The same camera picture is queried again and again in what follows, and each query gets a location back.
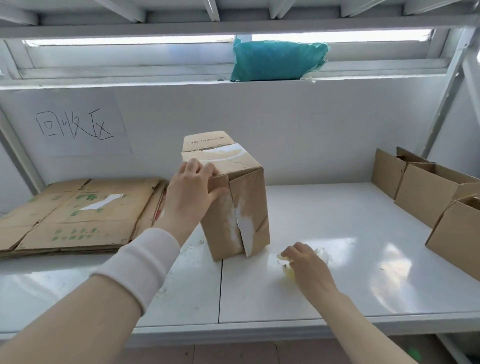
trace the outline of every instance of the blue bag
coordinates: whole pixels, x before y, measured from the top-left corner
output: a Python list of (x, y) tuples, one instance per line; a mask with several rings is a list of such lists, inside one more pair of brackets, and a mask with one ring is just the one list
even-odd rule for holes
[(325, 64), (326, 43), (295, 43), (262, 40), (233, 41), (235, 66), (231, 81), (299, 80)]

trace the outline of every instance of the white table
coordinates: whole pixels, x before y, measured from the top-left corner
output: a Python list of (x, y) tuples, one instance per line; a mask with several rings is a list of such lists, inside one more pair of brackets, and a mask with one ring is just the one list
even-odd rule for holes
[[(429, 251), (424, 245), (430, 228), (373, 185), (272, 186), (267, 197), (271, 245), (222, 266), (212, 262), (197, 228), (130, 345), (331, 336), (278, 264), (276, 254), (295, 241), (326, 249), (339, 289), (387, 334), (480, 330), (480, 282)], [(1, 262), (0, 339), (11, 337), (103, 260)]]

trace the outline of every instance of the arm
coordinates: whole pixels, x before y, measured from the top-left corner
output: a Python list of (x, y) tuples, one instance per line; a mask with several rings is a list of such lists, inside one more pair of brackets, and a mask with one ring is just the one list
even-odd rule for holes
[(282, 255), (291, 261), (298, 287), (322, 315), (354, 364), (416, 363), (338, 291), (327, 265), (311, 247), (295, 243)]
[(192, 159), (183, 163), (168, 187), (165, 214), (122, 247), (79, 287), (0, 348), (0, 363), (105, 364), (129, 338), (185, 243), (212, 201), (217, 173)]

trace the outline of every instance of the open cardboard box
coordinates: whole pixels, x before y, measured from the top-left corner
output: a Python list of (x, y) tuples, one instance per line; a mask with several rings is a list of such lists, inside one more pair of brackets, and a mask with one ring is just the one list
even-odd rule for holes
[(433, 228), (454, 201), (480, 194), (480, 180), (436, 163), (409, 164), (395, 203)]
[(188, 135), (182, 158), (213, 163), (220, 174), (209, 190), (224, 186), (229, 194), (214, 201), (201, 225), (214, 261), (261, 251), (270, 243), (264, 169), (223, 131)]
[(452, 202), (438, 219), (427, 248), (480, 281), (480, 199)]
[(54, 183), (0, 219), (0, 256), (111, 251), (152, 226), (160, 178)]
[(394, 200), (407, 165), (420, 162), (428, 161), (399, 146), (396, 148), (396, 156), (377, 149), (372, 183)]

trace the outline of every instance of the white sleeve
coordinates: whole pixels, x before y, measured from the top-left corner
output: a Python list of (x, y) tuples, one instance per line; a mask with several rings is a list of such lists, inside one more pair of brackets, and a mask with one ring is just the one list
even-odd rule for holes
[(145, 314), (180, 254), (177, 240), (163, 229), (149, 228), (93, 271), (128, 290)]

